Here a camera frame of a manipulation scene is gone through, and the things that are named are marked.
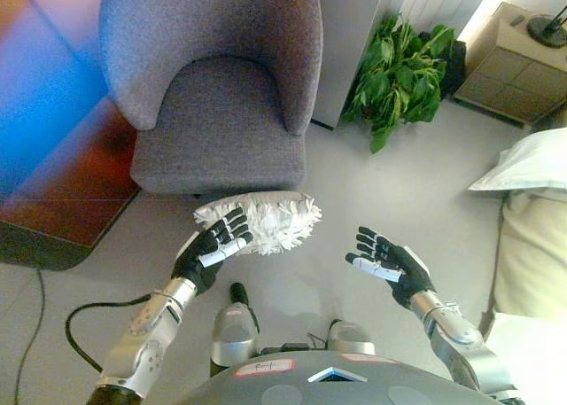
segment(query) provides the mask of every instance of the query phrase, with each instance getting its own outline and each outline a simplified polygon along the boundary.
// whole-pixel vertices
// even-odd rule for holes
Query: power cord
[[[101,367],[97,361],[95,361],[94,359],[92,359],[89,354],[87,354],[84,350],[82,350],[82,348],[77,344],[77,342],[75,341],[73,334],[71,334],[71,320],[73,319],[73,317],[75,315],[77,315],[79,312],[81,312],[84,309],[88,309],[88,308],[123,308],[126,306],[134,306],[140,303],[144,303],[145,301],[148,301],[151,298],[151,294],[145,294],[142,297],[138,297],[137,299],[133,299],[131,301],[118,301],[118,302],[98,302],[98,303],[89,303],[86,305],[82,305],[79,306],[77,309],[75,309],[73,312],[71,312],[71,314],[69,314],[69,316],[67,317],[66,321],[65,321],[65,336],[67,338],[67,341],[69,342],[69,344],[71,345],[71,347],[73,348],[73,350],[79,354],[79,356],[84,359],[92,368],[94,368],[97,372],[102,372],[103,367]]]
[[[26,352],[24,352],[21,360],[19,361],[18,375],[16,376],[16,387],[14,389],[14,405],[19,405],[19,384],[21,382],[21,374],[24,370],[24,364],[26,363],[29,349],[32,348],[32,345],[35,342],[35,338],[37,337],[37,334],[42,327],[43,315],[45,314],[45,283],[43,282],[42,271],[40,269],[36,269],[35,273],[37,274],[37,279],[39,279],[40,291],[42,293],[42,305],[39,313],[39,319],[37,320],[37,325],[35,326],[34,335],[29,340],[29,343],[27,343]]]

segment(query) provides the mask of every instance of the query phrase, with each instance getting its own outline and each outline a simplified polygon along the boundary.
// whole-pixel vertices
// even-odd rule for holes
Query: armchair backrest
[[[286,128],[307,128],[321,65],[319,0],[103,0],[100,24],[105,78],[137,129],[155,127],[183,66],[213,55],[266,66]]]

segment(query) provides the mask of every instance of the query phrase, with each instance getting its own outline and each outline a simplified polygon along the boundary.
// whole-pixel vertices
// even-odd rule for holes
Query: drawer
[[[495,110],[532,122],[548,113],[554,102],[539,95],[505,85],[490,101],[489,106]]]
[[[567,73],[539,62],[532,62],[511,84],[554,102],[567,97]]]
[[[530,65],[530,60],[514,52],[494,48],[477,73],[503,83],[510,83]]]
[[[479,73],[471,74],[466,82],[455,93],[456,97],[463,97],[481,105],[490,105],[494,96],[498,95],[504,84],[489,79]]]

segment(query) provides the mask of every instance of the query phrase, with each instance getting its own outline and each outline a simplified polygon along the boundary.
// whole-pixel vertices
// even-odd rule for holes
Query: potted plant
[[[352,98],[344,116],[372,127],[372,153],[381,150],[399,120],[431,121],[439,108],[439,83],[451,49],[454,30],[438,25],[422,41],[407,22],[392,17],[377,28],[355,77]]]

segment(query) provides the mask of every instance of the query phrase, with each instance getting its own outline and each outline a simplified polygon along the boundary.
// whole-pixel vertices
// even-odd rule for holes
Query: tiled floor
[[[478,323],[493,276],[501,198],[467,187],[496,161],[498,152],[525,133],[444,102],[432,124],[395,132],[379,154],[358,125],[307,132],[308,180],[323,220],[313,236],[290,252],[237,257],[214,288],[186,312],[148,404],[177,403],[208,373],[214,315],[228,302],[234,281],[246,284],[262,327],[260,345],[324,337],[330,321],[360,323],[381,354],[446,377],[413,315],[396,305],[389,287],[349,267],[360,224],[410,245],[429,265],[445,300],[458,300]],[[75,307],[100,300],[129,300],[168,280],[177,249],[195,229],[198,202],[141,193],[82,264],[45,272],[43,328],[24,369],[22,404],[84,403],[96,372],[66,343],[64,321]],[[12,403],[18,361],[39,313],[39,285],[31,269],[0,264],[0,403]],[[90,310],[74,333],[102,361],[134,309]]]

